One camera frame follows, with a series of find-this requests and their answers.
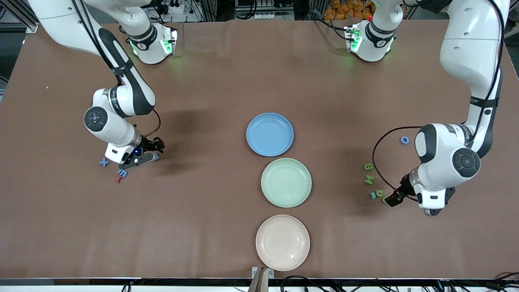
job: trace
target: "white cable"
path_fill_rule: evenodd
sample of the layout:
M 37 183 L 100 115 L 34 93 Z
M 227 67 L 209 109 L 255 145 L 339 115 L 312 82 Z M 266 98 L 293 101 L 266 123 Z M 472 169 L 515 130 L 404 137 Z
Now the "white cable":
M 281 13 L 281 7 L 278 7 L 279 9 L 279 15 L 281 15 L 281 17 L 283 18 L 284 21 L 288 21 L 288 19 L 285 18 L 285 16 L 283 15 L 283 13 Z

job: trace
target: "plate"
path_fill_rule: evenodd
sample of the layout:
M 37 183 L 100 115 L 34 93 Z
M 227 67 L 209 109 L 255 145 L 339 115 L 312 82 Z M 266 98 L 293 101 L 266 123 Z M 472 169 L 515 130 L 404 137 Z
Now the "plate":
M 310 195 L 312 177 L 301 162 L 291 158 L 272 161 L 261 176 L 265 197 L 278 207 L 292 208 L 300 205 Z
M 308 256 L 310 236 L 301 221 L 289 215 L 276 215 L 259 227 L 256 250 L 269 268 L 290 271 L 299 267 Z
M 264 113 L 252 119 L 247 127 L 247 143 L 259 155 L 283 154 L 294 141 L 294 128 L 284 116 Z

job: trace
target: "green plate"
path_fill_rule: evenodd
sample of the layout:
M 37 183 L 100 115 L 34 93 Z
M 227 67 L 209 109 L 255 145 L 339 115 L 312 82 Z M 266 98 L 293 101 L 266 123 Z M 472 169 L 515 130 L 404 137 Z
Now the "green plate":
M 274 205 L 292 208 L 308 198 L 312 178 L 301 162 L 280 158 L 272 161 L 263 171 L 261 188 L 265 197 Z

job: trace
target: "black cable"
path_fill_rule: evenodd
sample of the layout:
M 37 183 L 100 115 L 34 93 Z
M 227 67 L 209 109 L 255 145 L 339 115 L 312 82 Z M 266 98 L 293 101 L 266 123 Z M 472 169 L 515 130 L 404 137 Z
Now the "black cable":
M 122 25 L 119 25 L 119 28 L 118 28 L 118 29 L 119 29 L 119 32 L 120 32 L 120 33 L 126 34 L 126 31 L 122 28 Z M 129 37 L 127 37 L 127 38 L 125 39 L 125 43 L 127 43 L 127 44 L 130 43 L 130 38 L 129 38 Z
M 159 10 L 157 9 L 157 7 L 153 6 L 153 9 L 155 9 L 155 12 L 157 13 L 157 15 L 159 16 L 159 19 L 160 19 L 160 24 L 164 24 L 164 19 L 162 19 L 162 15 L 159 13 Z
M 352 291 L 350 291 L 350 292 L 355 292 L 355 291 L 357 291 L 360 287 L 365 286 L 365 285 L 367 285 L 367 282 L 359 284 L 357 287 L 355 287 L 355 288 L 354 288 Z
M 2 5 L 0 5 L 0 13 L 2 13 L 2 16 L 0 16 L 0 19 L 2 19 L 4 16 L 5 16 L 5 12 L 7 11 L 7 9 L 5 9 Z
M 330 20 L 330 24 L 332 25 L 333 31 L 334 31 L 334 32 L 335 32 L 335 33 L 336 33 L 340 38 L 345 39 L 345 40 L 347 40 L 347 41 L 352 41 L 352 42 L 354 41 L 354 39 L 351 38 L 351 37 L 345 37 L 345 36 L 340 35 L 340 33 L 337 31 L 337 29 L 335 28 L 335 26 L 333 25 L 333 22 L 332 22 L 331 20 Z
M 292 276 L 288 276 L 288 277 L 283 278 L 283 281 L 281 281 L 281 285 L 279 286 L 279 289 L 281 290 L 281 292 L 285 291 L 284 290 L 285 281 L 288 280 L 288 279 L 291 279 L 291 278 L 301 278 L 301 279 L 304 279 L 304 280 L 308 281 L 309 283 L 311 283 L 313 286 L 321 289 L 323 292 L 330 292 L 330 291 L 324 289 L 321 285 L 316 284 L 314 281 L 310 280 L 309 278 L 303 277 L 303 276 L 298 276 L 298 275 L 292 275 Z
M 322 20 L 322 19 L 317 19 L 317 18 L 315 18 L 315 19 L 311 19 L 311 20 L 322 22 L 322 23 L 324 23 L 324 25 L 328 26 L 329 28 L 335 28 L 335 29 L 338 30 L 338 31 L 347 31 L 347 29 L 345 29 L 345 28 L 339 28 L 339 27 L 337 27 L 337 26 L 333 26 L 333 25 L 327 23 L 326 21 L 324 21 L 324 20 Z
M 405 0 L 402 0 L 402 3 L 403 3 L 405 6 L 407 6 L 407 7 L 418 7 L 418 6 L 421 6 L 421 5 L 423 5 L 423 4 L 427 4 L 427 3 L 431 2 L 431 1 L 432 1 L 432 0 L 428 0 L 428 1 L 424 1 L 423 3 L 416 3 L 416 4 L 414 4 L 414 5 L 409 5 L 409 4 L 407 4 L 407 3 L 405 2 Z
M 411 14 L 407 17 L 407 19 L 411 19 L 411 17 L 415 14 L 416 10 L 418 9 L 418 7 L 416 7 L 413 12 L 411 12 Z
M 413 197 L 410 197 L 404 193 L 401 193 L 399 190 L 397 190 L 395 187 L 393 187 L 392 184 L 390 184 L 383 176 L 382 174 L 380 173 L 380 171 L 378 170 L 377 168 L 377 165 L 375 163 L 375 150 L 377 150 L 377 146 L 380 144 L 380 142 L 383 140 L 383 138 L 385 138 L 387 135 L 391 134 L 392 132 L 394 131 L 398 131 L 398 130 L 402 130 L 402 129 L 421 129 L 422 126 L 407 126 L 407 127 L 399 127 L 399 128 L 394 128 L 392 130 L 389 130 L 389 132 L 385 133 L 378 141 L 377 143 L 375 144 L 375 146 L 373 147 L 373 153 L 371 154 L 371 160 L 373 161 L 373 168 L 375 169 L 375 171 L 377 172 L 377 174 L 380 176 L 380 178 L 389 186 L 391 187 L 395 192 L 405 196 L 406 198 L 412 200 L 412 201 L 415 201 L 417 202 L 418 200 L 413 198 Z
M 122 286 L 122 290 L 121 290 L 121 292 L 125 292 L 126 287 L 128 288 L 128 290 L 126 290 L 126 292 L 131 292 L 131 284 L 132 284 L 132 282 L 125 283 L 125 284 Z
M 465 292 L 471 292 L 470 290 L 468 290 L 467 288 L 465 288 L 465 286 L 461 285 L 461 284 L 457 284 L 458 286 L 461 287 L 461 289 L 465 290 Z
M 85 13 L 85 18 L 88 20 L 88 23 L 90 25 L 90 30 L 88 29 L 87 27 L 87 23 L 85 21 L 85 19 L 83 18 L 83 15 L 81 14 L 81 12 L 79 11 L 79 8 L 77 6 L 77 3 L 76 3 L 77 0 L 73 0 L 72 1 L 72 4 L 74 5 L 74 8 L 76 9 L 77 11 L 77 15 L 79 16 L 79 19 L 81 20 L 81 23 L 83 24 L 83 27 L 85 28 L 85 30 L 87 31 L 87 34 L 88 36 L 90 37 L 90 39 L 92 40 L 93 44 L 94 44 L 94 47 L 98 50 L 99 52 L 99 55 L 101 56 L 101 58 L 104 60 L 104 62 L 108 65 L 108 67 L 110 69 L 113 68 L 112 64 L 110 63 L 110 61 L 108 60 L 108 57 L 106 56 L 106 54 L 104 53 L 103 49 L 101 48 L 101 45 L 99 44 L 99 40 L 97 39 L 96 35 L 95 35 L 95 31 L 94 31 L 94 28 L 93 28 L 93 25 L 92 25 L 92 22 L 90 21 L 90 17 L 88 16 L 88 10 L 85 6 L 85 3 L 83 2 L 83 0 L 79 0 L 79 2 L 81 3 L 81 6 L 83 8 L 83 11 Z M 121 78 L 118 76 L 118 75 L 115 75 L 115 78 L 117 79 L 117 86 L 121 86 L 122 85 L 122 80 Z
M 490 90 L 488 91 L 485 100 L 487 100 L 490 97 L 490 94 L 492 93 L 492 91 L 494 91 L 494 86 L 496 84 L 497 75 L 499 73 L 499 67 L 501 65 L 501 57 L 503 55 L 503 46 L 504 46 L 504 19 L 503 19 L 503 14 L 501 13 L 501 9 L 499 9 L 499 7 L 494 2 L 494 0 L 488 0 L 488 2 L 490 2 L 490 4 L 492 4 L 492 6 L 494 7 L 494 10 L 496 11 L 497 15 L 499 16 L 499 20 L 500 20 L 500 24 L 501 24 L 501 39 L 500 39 L 499 48 L 498 48 L 499 51 L 498 51 L 498 57 L 497 57 L 496 71 L 494 73 L 494 78 L 492 79 L 492 86 L 491 86 Z
M 235 17 L 238 19 L 243 19 L 243 20 L 250 19 L 251 17 L 253 17 L 256 14 L 257 5 L 258 5 L 257 0 L 254 0 L 254 2 L 251 3 L 251 9 L 249 10 L 249 12 L 247 12 L 245 17 L 240 17 L 238 15 L 236 15 Z
M 197 4 L 193 4 L 193 2 L 191 2 L 191 4 L 196 6 L 196 10 L 198 11 L 198 14 L 200 14 L 200 17 L 202 18 L 202 20 L 204 22 L 206 22 L 206 18 L 203 16 L 202 12 L 200 12 L 200 8 L 198 8 L 198 5 Z
M 510 273 L 510 274 L 506 274 L 504 275 L 503 277 L 499 277 L 497 279 L 494 279 L 493 281 L 500 281 L 500 280 L 504 280 L 508 277 L 511 277 L 511 276 L 515 276 L 515 275 L 519 275 L 519 272 L 515 272 L 515 273 Z
M 456 292 L 456 288 L 454 288 L 453 282 L 449 281 L 448 284 L 450 286 L 450 292 Z
M 161 124 L 162 122 L 160 121 L 159 113 L 157 113 L 157 111 L 156 111 L 155 109 L 153 109 L 153 112 L 157 115 L 157 118 L 159 119 L 159 125 L 157 126 L 157 128 L 155 128 L 155 130 L 153 130 L 153 131 L 147 133 L 146 135 L 142 136 L 143 138 L 148 137 L 149 135 L 155 133 L 156 131 L 158 131 L 158 129 L 160 129 L 160 124 Z

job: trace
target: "black button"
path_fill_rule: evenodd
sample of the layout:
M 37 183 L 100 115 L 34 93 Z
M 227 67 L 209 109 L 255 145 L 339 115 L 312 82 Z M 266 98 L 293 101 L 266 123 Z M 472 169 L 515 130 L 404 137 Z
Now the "black button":
M 480 168 L 480 163 L 481 163 L 480 157 L 476 155 L 474 157 L 474 160 L 475 160 L 474 168 L 475 169 L 479 169 Z
M 101 122 L 106 123 L 106 121 L 108 120 L 108 114 L 106 113 L 106 111 L 103 109 L 99 112 L 99 115 L 101 116 Z
M 456 153 L 459 153 L 459 154 L 472 154 L 472 150 L 468 149 L 468 148 L 461 148 L 460 150 L 456 151 Z
M 88 124 L 87 128 L 89 128 L 92 132 L 99 132 L 103 129 L 104 125 L 101 124 Z
M 461 163 L 461 157 L 455 157 L 454 158 L 454 167 L 456 169 L 461 169 L 463 168 L 463 164 Z
M 477 169 L 475 169 L 475 168 L 464 168 L 464 169 L 459 170 L 458 172 L 463 177 L 473 177 L 476 174 Z
M 463 166 L 466 168 L 474 167 L 474 164 L 475 164 L 474 157 L 472 157 L 471 155 L 468 155 L 468 154 L 463 155 L 461 157 L 461 164 L 463 164 Z
M 92 123 L 92 124 L 97 124 L 101 121 L 101 115 L 97 112 L 93 112 L 91 113 L 89 116 L 88 116 L 88 120 Z

